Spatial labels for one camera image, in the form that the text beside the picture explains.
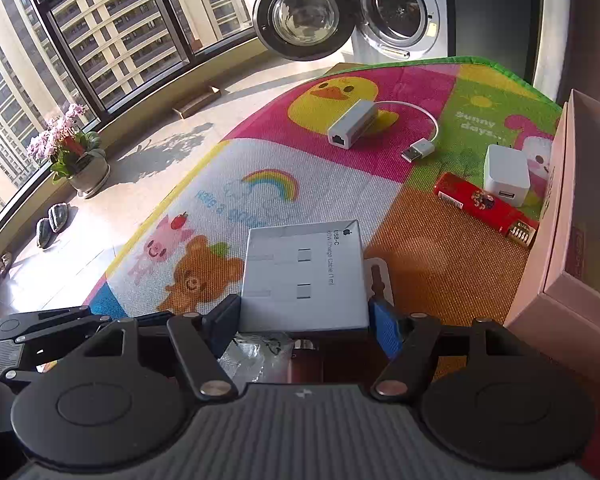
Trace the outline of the pink cardboard box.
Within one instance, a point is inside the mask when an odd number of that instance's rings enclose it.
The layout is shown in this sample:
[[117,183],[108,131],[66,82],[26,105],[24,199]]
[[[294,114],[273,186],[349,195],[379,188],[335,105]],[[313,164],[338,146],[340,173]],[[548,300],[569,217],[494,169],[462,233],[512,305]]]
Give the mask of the pink cardboard box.
[[506,327],[600,384],[600,102],[571,92],[540,228]]

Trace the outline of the colourful cartoon play mat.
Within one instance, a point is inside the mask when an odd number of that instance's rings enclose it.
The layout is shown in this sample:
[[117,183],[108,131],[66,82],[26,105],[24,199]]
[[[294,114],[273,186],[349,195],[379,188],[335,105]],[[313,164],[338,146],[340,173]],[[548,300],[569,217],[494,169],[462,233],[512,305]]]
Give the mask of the colourful cartoon play mat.
[[[350,150],[327,129],[358,100],[404,101],[434,115],[436,150],[401,152],[434,126],[380,104]],[[356,220],[366,258],[387,263],[394,305],[451,325],[504,322],[528,252],[434,195],[445,172],[482,181],[490,144],[546,168],[560,107],[483,58],[347,70],[306,82],[253,113],[178,184],[87,297],[96,313],[204,313],[242,287],[254,228]]]

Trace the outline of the round black washer door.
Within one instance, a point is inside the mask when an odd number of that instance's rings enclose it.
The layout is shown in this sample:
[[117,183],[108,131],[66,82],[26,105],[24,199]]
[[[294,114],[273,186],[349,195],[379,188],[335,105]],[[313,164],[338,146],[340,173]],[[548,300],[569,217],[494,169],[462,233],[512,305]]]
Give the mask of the round black washer door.
[[268,50],[291,61],[314,61],[350,39],[357,10],[354,0],[256,0],[252,17]]

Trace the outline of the grey slipper pair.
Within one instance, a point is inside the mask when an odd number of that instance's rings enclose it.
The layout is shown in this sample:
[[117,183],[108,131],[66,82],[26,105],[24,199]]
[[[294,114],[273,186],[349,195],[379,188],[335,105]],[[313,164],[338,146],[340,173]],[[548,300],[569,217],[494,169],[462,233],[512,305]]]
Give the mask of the grey slipper pair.
[[36,246],[49,248],[55,237],[69,224],[70,206],[68,203],[53,204],[45,217],[38,220],[35,227]]

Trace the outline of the potted pink flower plant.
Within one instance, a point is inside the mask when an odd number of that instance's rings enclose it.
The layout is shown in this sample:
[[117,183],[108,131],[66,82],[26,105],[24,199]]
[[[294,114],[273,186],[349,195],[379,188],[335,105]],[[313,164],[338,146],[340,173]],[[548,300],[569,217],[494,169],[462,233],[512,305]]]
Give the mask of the potted pink flower plant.
[[82,105],[71,103],[30,141],[27,151],[35,160],[50,163],[55,181],[67,180],[76,195],[87,200],[104,186],[111,167],[99,134],[82,128],[84,115]]

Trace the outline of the brown cardboard piece on floor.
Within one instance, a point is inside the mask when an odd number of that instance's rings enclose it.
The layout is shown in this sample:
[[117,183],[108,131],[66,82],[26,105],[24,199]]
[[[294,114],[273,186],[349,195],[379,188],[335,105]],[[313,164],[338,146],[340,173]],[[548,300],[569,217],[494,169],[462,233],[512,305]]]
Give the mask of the brown cardboard piece on floor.
[[221,96],[222,91],[220,88],[207,86],[198,89],[192,96],[188,96],[183,101],[173,105],[172,110],[179,118],[186,119],[217,101]]

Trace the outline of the white ethernet USB adapter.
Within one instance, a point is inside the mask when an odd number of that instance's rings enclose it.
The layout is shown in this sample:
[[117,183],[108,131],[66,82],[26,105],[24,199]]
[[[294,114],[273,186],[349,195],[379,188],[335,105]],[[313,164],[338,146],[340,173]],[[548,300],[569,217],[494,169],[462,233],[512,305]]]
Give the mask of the white ethernet USB adapter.
[[440,126],[434,115],[414,103],[396,100],[380,102],[358,100],[327,129],[326,136],[328,143],[337,148],[350,150],[358,138],[366,133],[370,126],[376,122],[380,104],[393,104],[417,110],[434,126],[434,133],[429,138],[423,136],[401,152],[401,157],[406,162],[410,164],[417,162],[419,159],[428,157],[436,150],[434,141],[439,136]]

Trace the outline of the clear plastic bag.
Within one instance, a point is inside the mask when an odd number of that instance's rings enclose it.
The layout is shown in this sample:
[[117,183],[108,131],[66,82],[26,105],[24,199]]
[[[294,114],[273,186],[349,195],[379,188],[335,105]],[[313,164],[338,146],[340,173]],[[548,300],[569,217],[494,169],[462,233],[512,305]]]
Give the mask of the clear plastic bag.
[[239,393],[253,382],[286,384],[294,342],[284,334],[236,335],[219,358]]

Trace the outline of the white cosmetic bottle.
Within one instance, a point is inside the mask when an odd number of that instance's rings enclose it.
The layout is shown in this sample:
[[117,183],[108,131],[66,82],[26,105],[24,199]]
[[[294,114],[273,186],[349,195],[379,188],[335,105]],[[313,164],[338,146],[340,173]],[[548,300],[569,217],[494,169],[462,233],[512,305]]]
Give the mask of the white cosmetic bottle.
[[363,266],[367,298],[380,298],[394,304],[389,269],[385,260],[368,258],[363,261]]

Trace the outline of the white USB wall charger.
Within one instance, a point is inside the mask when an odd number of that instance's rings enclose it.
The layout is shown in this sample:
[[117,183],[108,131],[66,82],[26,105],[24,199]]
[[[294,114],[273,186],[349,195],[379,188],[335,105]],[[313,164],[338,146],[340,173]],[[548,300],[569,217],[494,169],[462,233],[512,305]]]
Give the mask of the white USB wall charger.
[[483,188],[509,205],[521,207],[530,190],[526,155],[508,146],[490,144],[484,158]]

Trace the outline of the white cable packaging box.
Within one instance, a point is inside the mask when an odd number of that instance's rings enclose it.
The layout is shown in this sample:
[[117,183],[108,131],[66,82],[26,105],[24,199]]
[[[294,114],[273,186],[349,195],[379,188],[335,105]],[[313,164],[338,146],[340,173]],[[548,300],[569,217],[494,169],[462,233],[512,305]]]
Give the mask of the white cable packaging box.
[[370,326],[356,220],[249,232],[239,330],[337,333]]

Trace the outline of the silver front-load washing machine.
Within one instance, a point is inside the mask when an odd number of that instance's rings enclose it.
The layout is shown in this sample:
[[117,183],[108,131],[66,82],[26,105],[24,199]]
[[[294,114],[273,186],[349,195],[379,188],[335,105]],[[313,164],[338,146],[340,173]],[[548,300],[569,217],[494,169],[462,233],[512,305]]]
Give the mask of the silver front-load washing machine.
[[355,62],[377,64],[445,58],[450,53],[448,0],[354,0]]

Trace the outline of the red patterned lighter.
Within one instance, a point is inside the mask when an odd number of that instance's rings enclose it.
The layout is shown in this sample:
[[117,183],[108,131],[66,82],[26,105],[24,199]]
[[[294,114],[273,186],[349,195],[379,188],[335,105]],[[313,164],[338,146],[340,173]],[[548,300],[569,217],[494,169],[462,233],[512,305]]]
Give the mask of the red patterned lighter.
[[437,180],[434,195],[524,248],[532,245],[538,232],[539,222],[450,172],[445,172]]

